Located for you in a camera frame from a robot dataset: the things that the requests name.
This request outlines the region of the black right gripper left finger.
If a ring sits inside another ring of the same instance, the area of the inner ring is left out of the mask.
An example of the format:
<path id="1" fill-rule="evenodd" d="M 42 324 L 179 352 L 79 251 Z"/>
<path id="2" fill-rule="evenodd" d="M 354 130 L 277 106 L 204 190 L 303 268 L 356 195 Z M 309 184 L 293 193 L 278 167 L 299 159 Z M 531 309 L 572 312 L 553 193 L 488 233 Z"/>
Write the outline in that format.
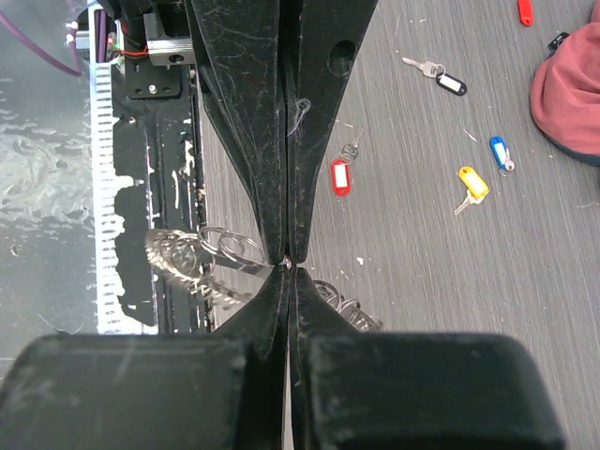
<path id="1" fill-rule="evenodd" d="M 1 389 L 5 449 L 279 449 L 287 272 L 205 336 L 54 335 Z"/>

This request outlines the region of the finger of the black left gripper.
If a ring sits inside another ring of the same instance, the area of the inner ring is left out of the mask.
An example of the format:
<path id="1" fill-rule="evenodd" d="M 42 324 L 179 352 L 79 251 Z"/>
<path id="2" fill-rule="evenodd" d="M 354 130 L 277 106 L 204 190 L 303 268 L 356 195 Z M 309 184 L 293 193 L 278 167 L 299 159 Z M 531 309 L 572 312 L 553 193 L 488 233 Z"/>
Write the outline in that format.
<path id="1" fill-rule="evenodd" d="M 287 251 L 308 255 L 318 174 L 375 1 L 286 1 Z"/>
<path id="2" fill-rule="evenodd" d="M 284 257 L 284 110 L 278 79 L 279 1 L 191 1 L 220 104 L 253 186 L 264 251 Z"/>

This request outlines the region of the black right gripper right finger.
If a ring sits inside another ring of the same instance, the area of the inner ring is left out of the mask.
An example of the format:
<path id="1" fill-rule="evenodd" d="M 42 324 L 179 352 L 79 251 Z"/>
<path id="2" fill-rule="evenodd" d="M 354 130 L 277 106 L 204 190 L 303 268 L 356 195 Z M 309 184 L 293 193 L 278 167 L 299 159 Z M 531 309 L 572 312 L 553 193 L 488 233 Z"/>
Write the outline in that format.
<path id="1" fill-rule="evenodd" d="M 563 449 L 530 353 L 487 333 L 362 333 L 290 278 L 298 449 Z"/>

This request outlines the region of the key with black tag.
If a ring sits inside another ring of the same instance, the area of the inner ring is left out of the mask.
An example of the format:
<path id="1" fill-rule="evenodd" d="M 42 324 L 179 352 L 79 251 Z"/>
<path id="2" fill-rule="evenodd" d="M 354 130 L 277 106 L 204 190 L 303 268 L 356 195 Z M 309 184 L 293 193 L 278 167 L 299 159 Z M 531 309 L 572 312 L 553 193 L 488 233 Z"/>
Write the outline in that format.
<path id="1" fill-rule="evenodd" d="M 442 64 L 431 61 L 418 62 L 407 57 L 403 57 L 402 62 L 417 68 L 426 78 L 434 80 L 442 89 L 458 97 L 462 97 L 468 92 L 467 84 L 450 75 Z"/>

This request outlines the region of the key with red white tag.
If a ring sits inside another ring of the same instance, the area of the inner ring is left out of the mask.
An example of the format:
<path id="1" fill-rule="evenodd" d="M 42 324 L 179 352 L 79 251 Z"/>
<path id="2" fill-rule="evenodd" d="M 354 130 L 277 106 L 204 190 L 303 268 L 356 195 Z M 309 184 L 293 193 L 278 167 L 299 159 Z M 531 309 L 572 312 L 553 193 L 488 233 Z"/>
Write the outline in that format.
<path id="1" fill-rule="evenodd" d="M 352 139 L 343 145 L 339 155 L 331 164 L 333 190 L 339 197 L 344 197 L 351 191 L 350 166 L 358 158 L 359 143 L 363 133 L 364 129 L 360 127 Z"/>

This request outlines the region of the key with blue tag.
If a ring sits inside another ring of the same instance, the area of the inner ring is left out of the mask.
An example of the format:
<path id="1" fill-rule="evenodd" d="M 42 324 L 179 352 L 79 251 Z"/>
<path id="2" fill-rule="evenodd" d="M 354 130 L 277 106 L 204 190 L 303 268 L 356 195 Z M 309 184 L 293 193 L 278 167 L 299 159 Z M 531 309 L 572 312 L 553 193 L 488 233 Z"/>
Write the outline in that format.
<path id="1" fill-rule="evenodd" d="M 511 173 L 515 169 L 515 163 L 511 159 L 510 151 L 506 141 L 501 136 L 492 136 L 489 146 L 499 169 L 504 173 Z"/>

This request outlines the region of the key with yellow tag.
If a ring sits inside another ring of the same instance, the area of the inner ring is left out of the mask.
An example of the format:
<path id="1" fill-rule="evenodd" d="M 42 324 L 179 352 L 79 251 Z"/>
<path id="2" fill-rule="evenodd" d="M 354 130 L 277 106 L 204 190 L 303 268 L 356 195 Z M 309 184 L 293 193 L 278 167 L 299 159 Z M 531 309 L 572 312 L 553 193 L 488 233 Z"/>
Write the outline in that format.
<path id="1" fill-rule="evenodd" d="M 489 186 L 471 166 L 463 166 L 458 171 L 458 177 L 466 187 L 463 202 L 455 209 L 454 215 L 460 215 L 473 204 L 480 204 L 489 194 Z"/>

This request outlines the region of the red crumpled shirt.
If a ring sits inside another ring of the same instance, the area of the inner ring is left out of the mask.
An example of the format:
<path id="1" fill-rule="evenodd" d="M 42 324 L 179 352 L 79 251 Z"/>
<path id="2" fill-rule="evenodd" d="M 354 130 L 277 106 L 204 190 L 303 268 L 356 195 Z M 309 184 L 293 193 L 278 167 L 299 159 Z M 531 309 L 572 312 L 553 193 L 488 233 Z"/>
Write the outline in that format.
<path id="1" fill-rule="evenodd" d="M 599 3 L 589 22 L 561 33 L 532 78 L 529 100 L 534 124 L 570 158 L 599 165 Z"/>

